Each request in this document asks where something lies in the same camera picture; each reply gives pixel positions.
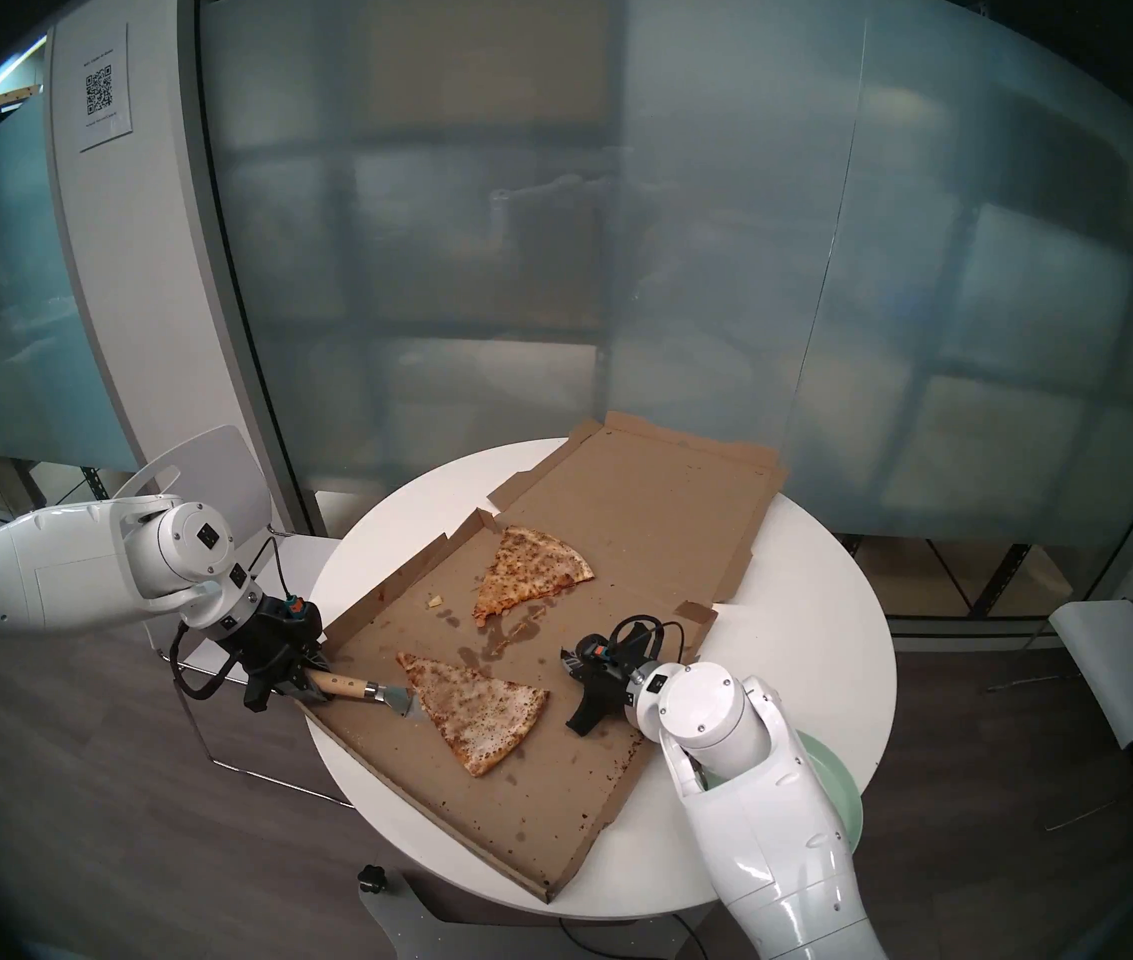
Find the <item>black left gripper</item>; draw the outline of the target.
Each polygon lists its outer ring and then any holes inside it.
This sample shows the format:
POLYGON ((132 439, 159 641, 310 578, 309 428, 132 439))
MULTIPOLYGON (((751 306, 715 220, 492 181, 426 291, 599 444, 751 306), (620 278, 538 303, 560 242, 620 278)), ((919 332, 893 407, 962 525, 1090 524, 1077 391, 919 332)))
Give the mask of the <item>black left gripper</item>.
POLYGON ((262 713, 273 695, 307 707, 326 704, 327 694, 310 677, 312 671, 331 670, 320 646, 322 632, 320 608, 310 600, 259 598, 255 612, 225 637, 225 649, 237 656, 248 679, 245 707, 262 713))

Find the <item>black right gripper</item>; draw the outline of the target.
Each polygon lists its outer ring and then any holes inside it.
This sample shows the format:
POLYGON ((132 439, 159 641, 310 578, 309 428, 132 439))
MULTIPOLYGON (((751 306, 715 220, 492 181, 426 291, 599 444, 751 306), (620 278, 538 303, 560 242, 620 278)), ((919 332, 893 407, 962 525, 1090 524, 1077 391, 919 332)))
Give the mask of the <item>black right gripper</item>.
POLYGON ((573 734, 585 738, 616 712, 634 712, 634 674, 651 662, 650 637, 583 637, 580 646, 560 649, 566 674, 580 677, 582 700, 566 720, 573 734))

